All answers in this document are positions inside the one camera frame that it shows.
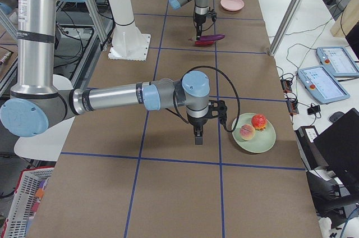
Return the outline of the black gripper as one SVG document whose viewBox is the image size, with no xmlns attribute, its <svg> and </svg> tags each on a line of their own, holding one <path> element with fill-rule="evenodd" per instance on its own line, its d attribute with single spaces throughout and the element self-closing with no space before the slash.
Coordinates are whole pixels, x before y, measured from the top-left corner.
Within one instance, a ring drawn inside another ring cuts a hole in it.
<svg viewBox="0 0 359 238">
<path fill-rule="evenodd" d="M 203 144 L 203 126 L 208 120 L 217 118 L 221 125 L 227 123 L 227 106 L 223 100 L 209 100 L 208 105 L 200 110 L 194 111 L 186 107 L 188 122 L 194 128 L 195 144 Z"/>
<path fill-rule="evenodd" d="M 212 21 L 212 24 L 208 27 L 211 28 L 216 20 L 217 20 L 217 13 L 211 9 L 210 7 L 206 7 L 206 8 L 200 8 L 200 7 L 195 7 L 194 8 L 194 26 L 196 28 L 196 39 L 200 39 L 201 35 L 202 35 L 202 26 L 205 24 L 207 18 L 210 18 Z"/>
</svg>

